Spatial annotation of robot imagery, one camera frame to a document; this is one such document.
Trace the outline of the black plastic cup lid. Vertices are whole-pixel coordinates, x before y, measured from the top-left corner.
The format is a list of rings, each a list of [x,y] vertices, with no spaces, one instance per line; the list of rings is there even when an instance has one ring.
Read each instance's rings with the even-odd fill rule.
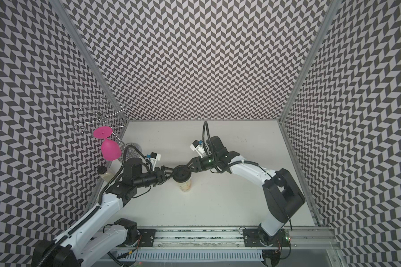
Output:
[[[172,172],[172,178],[177,183],[187,182],[191,177],[192,172],[186,165],[178,165]]]

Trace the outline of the printed paper milk tea cup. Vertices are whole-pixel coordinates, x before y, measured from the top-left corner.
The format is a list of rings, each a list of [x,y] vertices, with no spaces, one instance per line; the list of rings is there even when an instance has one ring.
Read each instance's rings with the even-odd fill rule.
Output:
[[[179,188],[181,189],[181,191],[183,192],[187,192],[191,189],[192,187],[192,182],[191,180],[179,183]]]

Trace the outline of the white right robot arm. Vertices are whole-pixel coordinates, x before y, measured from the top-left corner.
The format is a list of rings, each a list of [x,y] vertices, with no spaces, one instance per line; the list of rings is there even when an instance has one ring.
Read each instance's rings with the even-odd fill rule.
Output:
[[[291,222],[292,216],[305,204],[306,199],[293,176],[286,169],[270,170],[249,161],[236,151],[228,151],[218,136],[211,136],[208,122],[203,123],[202,139],[190,148],[198,156],[182,166],[183,176],[212,171],[214,174],[240,176],[259,186],[264,194],[268,213],[257,228],[260,244],[270,247],[280,230]]]

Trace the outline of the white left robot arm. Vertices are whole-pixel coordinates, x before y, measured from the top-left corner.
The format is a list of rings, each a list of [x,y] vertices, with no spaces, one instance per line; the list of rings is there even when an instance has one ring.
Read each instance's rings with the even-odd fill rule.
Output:
[[[35,244],[33,267],[90,267],[111,249],[124,243],[137,243],[137,225],[120,219],[110,230],[95,237],[108,219],[120,211],[141,187],[165,183],[168,168],[157,167],[161,155],[150,153],[137,158],[123,158],[120,169],[102,188],[98,202],[75,225],[56,236]]]

